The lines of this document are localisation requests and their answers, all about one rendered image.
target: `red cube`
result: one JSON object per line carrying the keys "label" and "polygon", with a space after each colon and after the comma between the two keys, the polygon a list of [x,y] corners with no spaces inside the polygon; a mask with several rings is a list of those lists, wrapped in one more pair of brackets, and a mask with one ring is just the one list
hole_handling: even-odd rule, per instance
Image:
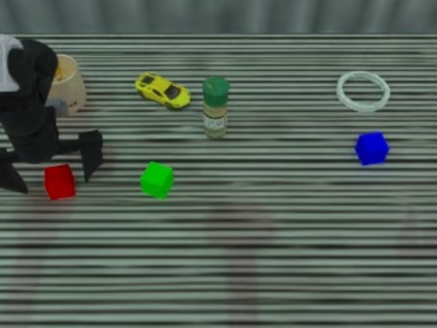
{"label": "red cube", "polygon": [[46,167],[44,169],[44,187],[51,200],[74,197],[73,172],[68,164]]}

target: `bottle label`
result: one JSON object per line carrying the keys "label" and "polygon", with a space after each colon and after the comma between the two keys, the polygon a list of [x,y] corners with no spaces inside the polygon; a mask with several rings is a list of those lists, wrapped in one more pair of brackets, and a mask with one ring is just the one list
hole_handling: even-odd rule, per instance
{"label": "bottle label", "polygon": [[203,125],[210,130],[221,130],[226,127],[227,116],[223,116],[222,118],[209,118],[206,115],[203,115]]}

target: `yellow toy car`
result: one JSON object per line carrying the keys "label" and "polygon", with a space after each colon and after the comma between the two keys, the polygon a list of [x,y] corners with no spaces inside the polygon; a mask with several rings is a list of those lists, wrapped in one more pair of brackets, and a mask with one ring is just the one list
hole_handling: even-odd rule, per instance
{"label": "yellow toy car", "polygon": [[159,75],[146,72],[135,81],[138,93],[150,100],[166,106],[168,109],[180,109],[190,102],[190,92]]}

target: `blue cube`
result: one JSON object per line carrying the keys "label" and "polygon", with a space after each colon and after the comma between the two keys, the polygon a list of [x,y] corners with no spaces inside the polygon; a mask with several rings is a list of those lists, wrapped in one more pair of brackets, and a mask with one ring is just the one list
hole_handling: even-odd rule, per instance
{"label": "blue cube", "polygon": [[389,150],[389,145],[381,132],[364,133],[358,137],[355,145],[355,152],[361,165],[385,162]]}

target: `green cube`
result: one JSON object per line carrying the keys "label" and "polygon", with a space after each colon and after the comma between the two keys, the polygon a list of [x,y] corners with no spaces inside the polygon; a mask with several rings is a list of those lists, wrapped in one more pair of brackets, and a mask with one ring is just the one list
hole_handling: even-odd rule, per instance
{"label": "green cube", "polygon": [[163,200],[173,186],[173,169],[157,162],[150,162],[139,182],[144,193]]}

